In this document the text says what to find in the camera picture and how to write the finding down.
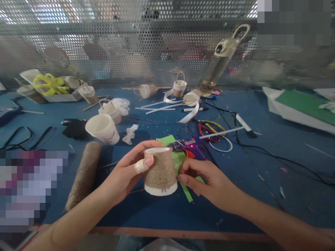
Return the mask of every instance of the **person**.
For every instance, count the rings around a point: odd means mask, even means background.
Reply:
[[[80,240],[112,207],[119,204],[141,179],[143,174],[136,172],[134,164],[144,158],[143,151],[161,145],[159,141],[148,140],[135,146],[96,190],[39,234],[24,250],[75,249]],[[148,169],[154,163],[153,156],[147,156],[144,162]],[[196,180],[196,176],[203,177],[206,184]],[[221,210],[251,221],[285,250],[335,250],[334,238],[247,195],[209,161],[185,160],[179,168],[178,180],[198,196],[206,197]]]

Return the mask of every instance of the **table surface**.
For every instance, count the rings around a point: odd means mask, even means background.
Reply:
[[[114,146],[103,143],[99,166],[120,160],[125,153],[141,141],[162,138],[171,134],[176,139],[189,136],[185,131],[185,125],[177,123],[187,114],[181,111],[184,107],[176,107],[176,111],[160,111],[148,115],[145,114],[146,111],[134,109],[135,107],[162,101],[164,95],[162,90],[158,91],[154,99],[144,99],[142,101],[134,95],[132,90],[100,89],[97,94],[128,99],[131,103],[129,115],[132,117],[142,117],[167,123],[159,125],[154,124],[155,122],[144,124],[123,117],[122,122],[117,125],[120,138],[123,137],[126,128],[129,128],[133,123],[140,125],[135,132],[135,138],[132,140],[133,145],[129,146],[121,140]],[[13,107],[10,99],[16,96],[15,93],[1,95],[0,107]],[[239,139],[243,144],[260,146],[277,156],[296,161],[323,175],[329,182],[334,183],[335,160],[307,147],[305,144],[335,156],[335,136],[286,121],[280,116],[270,113],[266,96],[261,91],[226,91],[221,93],[216,101],[209,102],[223,109],[238,112],[255,132],[261,134],[256,139],[251,139],[244,130],[240,131]],[[49,200],[49,209],[43,220],[44,224],[50,224],[59,219],[65,212],[64,207],[67,197],[87,144],[87,142],[75,141],[65,137],[62,134],[65,127],[61,125],[61,121],[65,118],[88,120],[98,114],[99,106],[84,112],[83,109],[89,106],[84,100],[37,105],[27,99],[21,99],[19,103],[25,110],[44,112],[44,114],[21,114],[6,126],[0,128],[0,146],[20,126],[29,127],[35,133],[33,140],[26,143],[27,146],[33,145],[44,130],[52,126],[54,128],[39,147],[49,151],[69,151],[70,164],[68,168],[64,168],[62,178],[58,180],[57,190],[52,193],[52,198]],[[216,121],[226,129],[229,126],[234,126],[233,118],[229,113],[219,113],[212,107],[206,112],[198,112],[197,117],[203,120]],[[196,123],[190,124],[188,128],[193,134],[199,135]],[[26,136],[22,133],[18,135],[16,140],[19,141],[20,137],[24,139]],[[218,152],[207,143],[206,145],[220,170],[235,185],[249,195],[278,207],[271,195],[273,194],[287,213],[313,226],[327,229],[335,228],[335,200],[333,199],[335,190],[333,188],[314,180],[315,176],[295,164],[279,161],[262,153],[262,151],[239,146],[233,134],[227,135],[227,137],[233,142],[231,152]],[[224,140],[216,143],[215,146],[223,150],[228,147]],[[287,173],[280,169],[283,167],[287,169]],[[97,170],[95,188],[105,180],[112,169],[113,167]],[[283,188],[285,199],[281,196],[280,187]],[[143,180],[137,184],[134,191],[142,189]],[[260,236],[258,234],[262,233],[251,222],[217,209],[207,199],[196,196],[192,191],[191,195],[194,203],[187,201],[180,185],[174,194],[166,197],[151,196],[145,191],[132,193],[103,217],[98,223],[96,231],[130,235],[137,235],[136,233],[138,233],[140,235],[148,230],[148,236],[176,237],[171,230],[178,230],[176,231],[176,233],[179,233],[178,236],[199,238],[220,238],[218,233],[238,234],[240,236],[250,234],[250,236],[257,238],[257,236]]]

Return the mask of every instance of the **metal mesh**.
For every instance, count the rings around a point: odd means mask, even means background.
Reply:
[[[256,0],[3,0],[0,19],[0,77],[9,83],[38,69],[97,87],[171,86],[183,70],[196,87],[216,44],[248,23],[218,85],[333,84],[333,47],[257,45]]]

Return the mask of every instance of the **green cardboard sheet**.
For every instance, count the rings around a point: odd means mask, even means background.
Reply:
[[[284,91],[276,101],[335,126],[335,114],[318,108],[328,100],[297,91]]]
[[[162,146],[168,146],[169,144],[176,141],[173,135],[169,135],[164,138],[157,139],[157,140],[163,143]],[[178,177],[179,167],[182,164],[182,162],[186,160],[186,155],[183,151],[175,151],[175,152],[172,152],[172,158],[173,158],[174,169],[176,171],[176,176]],[[196,179],[203,182],[203,179],[201,177],[197,177]],[[192,202],[193,198],[191,194],[189,193],[187,186],[185,186],[182,183],[180,185],[187,197],[188,202]]]

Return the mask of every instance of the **table edge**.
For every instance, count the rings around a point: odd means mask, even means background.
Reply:
[[[30,228],[31,231],[43,232],[50,224],[36,225]],[[321,231],[335,238],[335,229],[320,228]],[[184,230],[164,230],[133,227],[94,227],[90,234],[105,235],[125,235],[160,238],[185,238],[185,239],[211,239],[222,241],[246,241],[246,242],[268,242],[273,239],[267,234],[254,233],[229,233],[210,231],[184,231]]]

